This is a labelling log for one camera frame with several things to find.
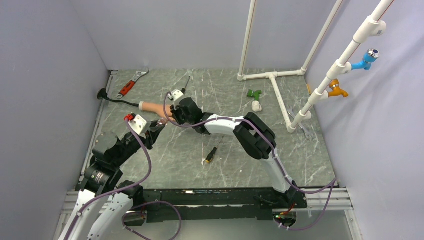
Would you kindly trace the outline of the red glitter nail polish bottle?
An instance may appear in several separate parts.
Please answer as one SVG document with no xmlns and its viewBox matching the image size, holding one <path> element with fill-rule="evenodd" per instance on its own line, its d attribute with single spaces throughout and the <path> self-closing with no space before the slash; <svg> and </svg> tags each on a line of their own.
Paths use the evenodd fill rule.
<svg viewBox="0 0 424 240">
<path fill-rule="evenodd" d="M 158 126 L 166 126 L 168 124 L 168 119 L 161 117 L 158 121 L 157 121 L 157 125 Z"/>
</svg>

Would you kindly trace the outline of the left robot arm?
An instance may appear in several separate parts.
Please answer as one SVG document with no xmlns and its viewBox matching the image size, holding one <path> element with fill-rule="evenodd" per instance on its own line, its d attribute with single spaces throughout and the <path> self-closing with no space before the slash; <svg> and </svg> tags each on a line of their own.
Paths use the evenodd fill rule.
<svg viewBox="0 0 424 240">
<path fill-rule="evenodd" d="M 127 211 L 137 210 L 144 203 L 141 183 L 152 172 L 152 160 L 148 151 L 153 148 L 167 122 L 161 118 L 146 121 L 140 115 L 125 119 L 129 132 L 123 139 L 113 132 L 104 132 L 97 138 L 92 150 L 90 166 L 79 184 L 78 198 L 59 236 L 61 240 L 104 240 L 119 229 L 119 223 Z M 147 173 L 138 182 L 126 180 L 121 166 L 139 149 L 147 157 Z"/>
</svg>

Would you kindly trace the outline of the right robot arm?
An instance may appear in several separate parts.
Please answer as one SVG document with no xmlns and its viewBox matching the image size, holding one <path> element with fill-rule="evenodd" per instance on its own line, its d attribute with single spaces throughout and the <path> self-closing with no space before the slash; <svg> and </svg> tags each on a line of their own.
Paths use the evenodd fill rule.
<svg viewBox="0 0 424 240">
<path fill-rule="evenodd" d="M 220 116 L 203 112 L 190 97 L 177 99 L 169 95 L 168 99 L 172 101 L 170 112 L 178 127 L 192 128 L 201 135 L 235 137 L 251 158 L 261 162 L 271 179 L 276 203 L 287 208 L 295 201 L 297 191 L 278 155 L 276 135 L 255 113 Z"/>
</svg>

